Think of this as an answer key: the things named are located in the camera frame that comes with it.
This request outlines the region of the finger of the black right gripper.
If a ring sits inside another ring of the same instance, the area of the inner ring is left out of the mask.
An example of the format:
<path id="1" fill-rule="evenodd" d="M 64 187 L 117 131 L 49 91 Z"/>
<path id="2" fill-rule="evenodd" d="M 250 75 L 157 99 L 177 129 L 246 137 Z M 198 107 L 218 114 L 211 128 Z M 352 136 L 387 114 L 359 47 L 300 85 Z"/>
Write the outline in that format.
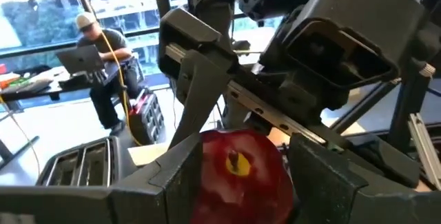
<path id="1" fill-rule="evenodd" d="M 346 159 L 381 176 L 415 188 L 420 180 L 419 164 L 374 134 L 334 135 L 330 144 Z"/>
<path id="2" fill-rule="evenodd" d="M 181 63 L 176 89 L 189 87 L 181 121 L 170 143 L 174 147 L 202 128 L 231 80 L 229 71 L 235 68 L 235 56 L 219 51 L 201 54 L 178 49 L 169 49 L 168 56 Z"/>

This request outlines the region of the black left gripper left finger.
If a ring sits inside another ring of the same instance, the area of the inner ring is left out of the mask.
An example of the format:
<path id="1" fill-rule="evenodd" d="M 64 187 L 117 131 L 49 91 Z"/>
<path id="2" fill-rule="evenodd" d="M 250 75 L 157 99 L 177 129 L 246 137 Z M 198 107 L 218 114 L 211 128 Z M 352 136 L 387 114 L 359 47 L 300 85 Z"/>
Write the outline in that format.
<path id="1" fill-rule="evenodd" d="M 0 187 L 0 224 L 189 224 L 201 162 L 193 134 L 108 187 Z"/>

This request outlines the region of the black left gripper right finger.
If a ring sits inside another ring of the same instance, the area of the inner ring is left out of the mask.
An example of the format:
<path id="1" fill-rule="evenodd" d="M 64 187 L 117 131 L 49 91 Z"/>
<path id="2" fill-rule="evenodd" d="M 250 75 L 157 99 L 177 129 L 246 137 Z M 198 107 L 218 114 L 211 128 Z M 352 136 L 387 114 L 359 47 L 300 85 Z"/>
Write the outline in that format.
<path id="1" fill-rule="evenodd" d="M 289 167 L 294 224 L 441 224 L 441 192 L 417 192 L 295 134 Z"/>

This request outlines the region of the red apple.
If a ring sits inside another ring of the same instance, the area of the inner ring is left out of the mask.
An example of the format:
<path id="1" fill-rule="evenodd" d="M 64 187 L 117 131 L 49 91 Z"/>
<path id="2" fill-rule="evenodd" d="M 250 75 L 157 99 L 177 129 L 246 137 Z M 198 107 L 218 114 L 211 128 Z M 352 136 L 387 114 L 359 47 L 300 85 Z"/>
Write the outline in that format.
<path id="1" fill-rule="evenodd" d="M 283 156 L 253 130 L 201 134 L 201 187 L 191 224 L 286 224 L 294 189 Z"/>

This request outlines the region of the black toaster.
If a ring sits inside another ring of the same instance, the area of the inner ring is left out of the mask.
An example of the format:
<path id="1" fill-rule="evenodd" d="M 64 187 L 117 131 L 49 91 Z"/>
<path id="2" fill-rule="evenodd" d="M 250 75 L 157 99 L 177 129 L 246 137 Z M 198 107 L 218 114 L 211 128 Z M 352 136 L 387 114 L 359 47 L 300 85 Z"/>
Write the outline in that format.
<path id="1" fill-rule="evenodd" d="M 128 148 L 117 137 L 108 136 L 55 154 L 36 184 L 108 187 L 136 170 Z"/>

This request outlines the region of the black and red case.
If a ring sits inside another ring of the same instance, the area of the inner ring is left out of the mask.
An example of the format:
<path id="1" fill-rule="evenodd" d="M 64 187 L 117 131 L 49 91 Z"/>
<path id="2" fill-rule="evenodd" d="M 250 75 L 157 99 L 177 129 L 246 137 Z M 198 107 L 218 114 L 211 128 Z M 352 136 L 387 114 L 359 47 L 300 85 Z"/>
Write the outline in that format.
<path id="1" fill-rule="evenodd" d="M 147 88 L 141 90 L 130 104 L 128 125 L 139 145 L 152 145 L 163 141 L 164 116 L 155 93 Z"/>

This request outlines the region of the person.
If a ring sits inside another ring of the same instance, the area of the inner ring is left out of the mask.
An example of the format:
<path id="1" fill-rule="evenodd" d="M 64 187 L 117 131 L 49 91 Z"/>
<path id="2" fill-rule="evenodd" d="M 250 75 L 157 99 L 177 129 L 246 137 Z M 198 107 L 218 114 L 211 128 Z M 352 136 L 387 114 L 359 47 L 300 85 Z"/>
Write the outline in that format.
<path id="1" fill-rule="evenodd" d="M 82 12 L 76 16 L 76 26 L 83 36 L 77 41 L 79 47 L 95 45 L 101 60 L 106 65 L 116 62 L 121 67 L 127 95 L 133 99 L 141 91 L 138 85 L 136 65 L 132 49 L 127 39 L 117 30 L 102 28 L 91 12 Z M 112 103 L 112 97 L 122 92 L 119 77 L 115 76 L 106 85 L 90 90 L 90 98 L 101 125 L 116 136 L 125 129 L 125 121 L 118 118 Z"/>

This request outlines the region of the grey laptop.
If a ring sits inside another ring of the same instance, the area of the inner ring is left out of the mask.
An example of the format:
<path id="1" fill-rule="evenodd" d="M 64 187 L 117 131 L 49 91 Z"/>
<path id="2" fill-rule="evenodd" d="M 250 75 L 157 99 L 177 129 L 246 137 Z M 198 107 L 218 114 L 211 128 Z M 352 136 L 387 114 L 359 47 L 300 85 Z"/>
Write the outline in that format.
<path id="1" fill-rule="evenodd" d="M 70 75 L 98 72 L 105 68 L 95 45 L 64 50 L 56 53 L 56 56 Z"/>

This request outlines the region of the black metal stand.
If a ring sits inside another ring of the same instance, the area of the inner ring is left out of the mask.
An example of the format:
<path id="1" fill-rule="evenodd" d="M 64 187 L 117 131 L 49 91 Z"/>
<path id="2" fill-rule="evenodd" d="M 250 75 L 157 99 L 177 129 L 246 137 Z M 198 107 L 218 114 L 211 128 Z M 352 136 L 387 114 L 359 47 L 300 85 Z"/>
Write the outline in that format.
<path id="1" fill-rule="evenodd" d="M 34 136 L 27 144 L 12 153 L 5 145 L 5 143 L 0 139 L 0 170 L 3 169 L 7 164 L 13 161 L 16 157 L 22 155 L 31 145 L 36 143 L 40 139 L 40 136 Z"/>

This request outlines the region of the black desk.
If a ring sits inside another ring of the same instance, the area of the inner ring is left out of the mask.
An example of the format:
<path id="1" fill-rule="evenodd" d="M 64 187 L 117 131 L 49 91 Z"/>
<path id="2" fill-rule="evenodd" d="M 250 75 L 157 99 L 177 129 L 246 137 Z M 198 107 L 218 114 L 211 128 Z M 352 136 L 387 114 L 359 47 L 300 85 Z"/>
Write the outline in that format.
<path id="1" fill-rule="evenodd" d="M 50 86 L 40 92 L 23 92 L 16 94 L 2 94 L 0 97 L 4 102 L 18 101 L 22 99 L 31 99 L 40 96 L 49 96 L 53 101 L 59 99 L 62 93 L 84 90 L 98 85 L 108 84 L 117 74 L 118 66 L 109 65 L 108 74 L 106 71 L 98 72 L 79 72 L 74 76 L 70 75 L 64 67 L 52 68 L 28 79 L 28 81 L 36 81 L 38 79 L 51 79 Z"/>

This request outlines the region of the grey keyboard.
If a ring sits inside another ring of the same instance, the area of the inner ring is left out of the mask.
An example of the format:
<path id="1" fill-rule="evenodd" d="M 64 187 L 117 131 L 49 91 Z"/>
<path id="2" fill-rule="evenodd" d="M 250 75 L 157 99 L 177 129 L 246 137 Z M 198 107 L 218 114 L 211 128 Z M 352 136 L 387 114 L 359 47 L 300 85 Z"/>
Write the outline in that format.
<path id="1" fill-rule="evenodd" d="M 38 79 L 36 81 L 23 81 L 18 84 L 10 85 L 7 88 L 0 91 L 2 94 L 16 94 L 23 92 L 40 92 L 50 86 L 51 79 Z"/>

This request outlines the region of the aluminium extrusion rail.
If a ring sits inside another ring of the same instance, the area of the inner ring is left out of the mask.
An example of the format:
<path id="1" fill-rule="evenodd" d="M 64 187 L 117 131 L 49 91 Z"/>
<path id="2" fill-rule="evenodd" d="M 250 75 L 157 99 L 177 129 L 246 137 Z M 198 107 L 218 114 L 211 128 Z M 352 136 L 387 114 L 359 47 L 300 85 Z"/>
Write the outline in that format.
<path id="1" fill-rule="evenodd" d="M 420 114 L 410 114 L 407 125 L 429 182 L 441 191 L 441 162 Z"/>

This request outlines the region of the black diagonal frame strut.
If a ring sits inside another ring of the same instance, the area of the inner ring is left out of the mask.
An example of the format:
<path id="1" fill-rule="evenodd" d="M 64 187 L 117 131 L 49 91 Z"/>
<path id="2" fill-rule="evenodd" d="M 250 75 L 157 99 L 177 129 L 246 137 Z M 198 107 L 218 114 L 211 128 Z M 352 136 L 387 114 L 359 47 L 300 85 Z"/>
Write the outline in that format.
<path id="1" fill-rule="evenodd" d="M 366 94 L 357 104 L 355 104 L 348 112 L 342 115 L 336 122 L 331 125 L 331 129 L 342 134 L 351 125 L 353 125 L 360 117 L 366 114 L 373 106 L 382 100 L 390 91 L 397 86 L 397 83 L 387 82 L 379 83 L 368 94 Z"/>

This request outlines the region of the black vertical rig post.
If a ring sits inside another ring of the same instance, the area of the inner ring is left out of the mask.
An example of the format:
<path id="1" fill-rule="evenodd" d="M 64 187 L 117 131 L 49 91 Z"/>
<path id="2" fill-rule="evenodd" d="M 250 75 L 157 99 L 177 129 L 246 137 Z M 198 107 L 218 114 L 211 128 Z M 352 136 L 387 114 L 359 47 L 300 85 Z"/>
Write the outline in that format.
<path id="1" fill-rule="evenodd" d="M 387 138 L 388 143 L 398 150 L 406 150 L 410 143 L 407 121 L 410 114 L 421 110 L 435 68 L 426 61 L 411 58 L 405 72 Z"/>

